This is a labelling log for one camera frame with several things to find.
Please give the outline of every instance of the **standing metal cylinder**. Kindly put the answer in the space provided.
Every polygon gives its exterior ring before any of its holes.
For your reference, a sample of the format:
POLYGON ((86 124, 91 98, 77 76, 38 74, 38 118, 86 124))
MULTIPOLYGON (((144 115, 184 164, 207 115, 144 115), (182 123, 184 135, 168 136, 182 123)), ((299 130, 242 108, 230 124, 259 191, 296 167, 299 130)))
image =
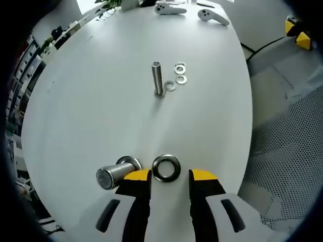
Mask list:
POLYGON ((154 62, 151 66, 153 82, 155 83, 155 93, 158 96, 164 94, 163 90, 163 80, 162 80, 162 68, 159 62, 154 62))
POLYGON ((136 167, 131 163, 122 163, 116 165, 108 165, 100 168, 96 172, 96 180, 101 188, 111 190, 118 186, 118 182, 136 170, 136 167))

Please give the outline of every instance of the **metal pin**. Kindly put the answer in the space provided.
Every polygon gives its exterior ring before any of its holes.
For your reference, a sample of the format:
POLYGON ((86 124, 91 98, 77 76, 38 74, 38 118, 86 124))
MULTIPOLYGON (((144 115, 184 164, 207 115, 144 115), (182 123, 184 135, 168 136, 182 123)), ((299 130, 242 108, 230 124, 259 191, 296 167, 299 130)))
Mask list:
POLYGON ((159 62, 154 62, 151 66, 153 82, 155 83, 155 94, 163 96, 163 80, 162 80, 162 69, 159 62))
POLYGON ((111 190, 117 187, 118 182, 127 174, 140 169, 141 164, 136 158, 124 156, 117 161, 117 164, 100 168, 96 172, 96 180, 101 188, 111 190))

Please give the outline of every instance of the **perforated mesh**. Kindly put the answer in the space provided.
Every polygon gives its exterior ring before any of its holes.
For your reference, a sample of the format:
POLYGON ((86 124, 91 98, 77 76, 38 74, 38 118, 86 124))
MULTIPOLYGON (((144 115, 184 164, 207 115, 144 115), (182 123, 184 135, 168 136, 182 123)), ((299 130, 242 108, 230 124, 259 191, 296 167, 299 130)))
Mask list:
POLYGON ((323 185, 323 87, 253 131, 244 182, 271 194, 264 224, 295 229, 323 185))

